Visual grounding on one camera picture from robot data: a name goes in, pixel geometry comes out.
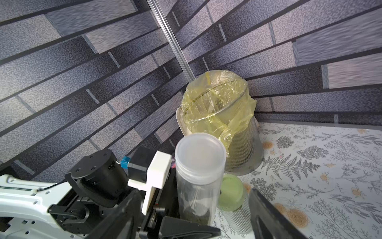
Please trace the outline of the yellow plastic bin liner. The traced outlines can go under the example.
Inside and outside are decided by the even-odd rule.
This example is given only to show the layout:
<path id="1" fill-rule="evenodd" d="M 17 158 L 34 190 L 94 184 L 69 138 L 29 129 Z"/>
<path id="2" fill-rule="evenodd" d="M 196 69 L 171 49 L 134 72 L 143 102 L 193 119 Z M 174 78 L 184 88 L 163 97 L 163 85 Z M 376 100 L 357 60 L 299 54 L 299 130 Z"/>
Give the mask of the yellow plastic bin liner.
<path id="1" fill-rule="evenodd" d="M 187 85 L 176 116 L 186 133 L 213 135 L 230 156 L 234 137 L 248 128 L 256 106 L 246 80 L 228 70 L 212 70 Z"/>

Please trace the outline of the floral patterned table mat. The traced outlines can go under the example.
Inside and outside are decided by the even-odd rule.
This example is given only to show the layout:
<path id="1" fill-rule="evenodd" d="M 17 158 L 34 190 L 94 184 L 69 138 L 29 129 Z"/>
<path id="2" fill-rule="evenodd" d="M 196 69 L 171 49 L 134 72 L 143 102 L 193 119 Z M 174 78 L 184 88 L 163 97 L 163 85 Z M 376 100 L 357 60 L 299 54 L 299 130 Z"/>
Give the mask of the floral patterned table mat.
<path id="1" fill-rule="evenodd" d="M 309 239 L 382 236 L 379 126 L 262 122 L 264 160 L 241 176 Z"/>

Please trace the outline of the glass jar with green lid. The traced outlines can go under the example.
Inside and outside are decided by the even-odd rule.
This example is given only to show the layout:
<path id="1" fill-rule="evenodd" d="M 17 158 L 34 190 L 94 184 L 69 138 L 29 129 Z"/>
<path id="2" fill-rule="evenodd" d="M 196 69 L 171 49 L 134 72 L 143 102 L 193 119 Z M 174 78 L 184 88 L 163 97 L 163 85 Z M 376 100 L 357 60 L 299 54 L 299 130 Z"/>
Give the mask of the glass jar with green lid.
<path id="1" fill-rule="evenodd" d="M 237 176 L 232 174 L 223 176 L 218 208 L 235 232 L 247 234 L 252 231 L 248 193 Z"/>

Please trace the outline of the grey mesh waste bin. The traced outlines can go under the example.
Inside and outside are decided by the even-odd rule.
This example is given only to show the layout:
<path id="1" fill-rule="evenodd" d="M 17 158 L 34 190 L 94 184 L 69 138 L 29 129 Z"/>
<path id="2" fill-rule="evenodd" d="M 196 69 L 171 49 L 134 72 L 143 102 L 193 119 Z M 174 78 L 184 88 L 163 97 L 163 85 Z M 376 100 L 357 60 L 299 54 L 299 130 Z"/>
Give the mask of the grey mesh waste bin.
<path id="1" fill-rule="evenodd" d="M 183 135 L 190 135 L 181 129 Z M 232 153 L 227 156 L 225 172 L 237 176 L 254 171 L 262 162 L 264 152 L 256 119 L 249 122 L 248 128 L 234 137 L 233 145 L 230 147 Z"/>

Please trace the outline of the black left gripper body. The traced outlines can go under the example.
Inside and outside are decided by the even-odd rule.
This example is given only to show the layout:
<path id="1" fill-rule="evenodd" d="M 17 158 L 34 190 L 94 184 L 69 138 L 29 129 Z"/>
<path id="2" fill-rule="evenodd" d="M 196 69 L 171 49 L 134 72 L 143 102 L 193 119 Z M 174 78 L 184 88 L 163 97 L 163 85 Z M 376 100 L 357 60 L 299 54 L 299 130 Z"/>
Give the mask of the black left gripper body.
<path id="1" fill-rule="evenodd" d="M 180 219 L 176 169 L 169 170 L 163 189 L 155 189 L 148 212 L 140 220 L 137 237 L 139 239 L 158 239 L 164 217 Z"/>

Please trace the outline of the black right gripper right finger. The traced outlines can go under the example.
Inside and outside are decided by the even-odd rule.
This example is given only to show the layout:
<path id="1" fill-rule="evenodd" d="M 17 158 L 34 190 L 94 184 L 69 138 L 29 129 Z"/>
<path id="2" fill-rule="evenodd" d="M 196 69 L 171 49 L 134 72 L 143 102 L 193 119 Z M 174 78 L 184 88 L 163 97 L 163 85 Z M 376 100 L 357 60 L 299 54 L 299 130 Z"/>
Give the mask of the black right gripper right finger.
<path id="1" fill-rule="evenodd" d="M 258 190 L 249 194 L 251 224 L 256 239 L 306 239 Z"/>

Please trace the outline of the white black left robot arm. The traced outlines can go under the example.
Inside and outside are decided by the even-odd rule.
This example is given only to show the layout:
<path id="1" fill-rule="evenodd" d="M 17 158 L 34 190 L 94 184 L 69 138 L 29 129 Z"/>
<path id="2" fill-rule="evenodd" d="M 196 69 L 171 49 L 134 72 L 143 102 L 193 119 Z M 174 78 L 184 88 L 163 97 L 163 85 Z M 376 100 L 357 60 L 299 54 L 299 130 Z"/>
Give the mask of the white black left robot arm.
<path id="1" fill-rule="evenodd" d="M 221 230 L 182 220 L 171 155 L 145 147 L 116 159 L 84 156 L 59 183 L 1 176 L 3 239 L 210 239 Z"/>

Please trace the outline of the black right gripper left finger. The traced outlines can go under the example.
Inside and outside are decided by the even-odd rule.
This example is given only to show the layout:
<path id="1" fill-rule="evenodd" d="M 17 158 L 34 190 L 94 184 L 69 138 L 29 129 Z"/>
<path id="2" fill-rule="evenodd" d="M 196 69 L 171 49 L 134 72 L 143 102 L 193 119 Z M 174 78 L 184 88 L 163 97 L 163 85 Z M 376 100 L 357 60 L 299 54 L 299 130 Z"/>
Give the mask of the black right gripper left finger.
<path id="1" fill-rule="evenodd" d="M 141 194 L 133 190 L 122 202 L 108 215 L 87 239 L 134 239 L 141 215 Z"/>

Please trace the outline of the tall clear plastic jar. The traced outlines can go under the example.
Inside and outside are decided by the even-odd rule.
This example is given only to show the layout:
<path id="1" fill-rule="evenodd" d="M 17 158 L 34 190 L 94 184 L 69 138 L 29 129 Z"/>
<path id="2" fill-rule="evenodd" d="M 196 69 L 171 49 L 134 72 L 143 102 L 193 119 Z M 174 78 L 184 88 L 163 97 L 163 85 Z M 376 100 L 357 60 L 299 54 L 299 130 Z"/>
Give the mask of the tall clear plastic jar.
<path id="1" fill-rule="evenodd" d="M 175 150 L 180 218 L 211 226 L 226 163 L 222 142 L 207 133 L 183 137 Z"/>

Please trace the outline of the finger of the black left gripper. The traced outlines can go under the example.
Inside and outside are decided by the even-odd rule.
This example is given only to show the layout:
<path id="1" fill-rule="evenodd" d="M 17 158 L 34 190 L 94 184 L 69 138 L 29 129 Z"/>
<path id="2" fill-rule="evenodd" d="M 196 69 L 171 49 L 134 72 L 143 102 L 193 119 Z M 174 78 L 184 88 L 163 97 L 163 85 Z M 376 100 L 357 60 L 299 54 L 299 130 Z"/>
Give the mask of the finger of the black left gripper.
<path id="1" fill-rule="evenodd" d="M 159 239 L 211 239 L 219 237 L 221 230 L 186 220 L 164 217 L 159 229 Z"/>

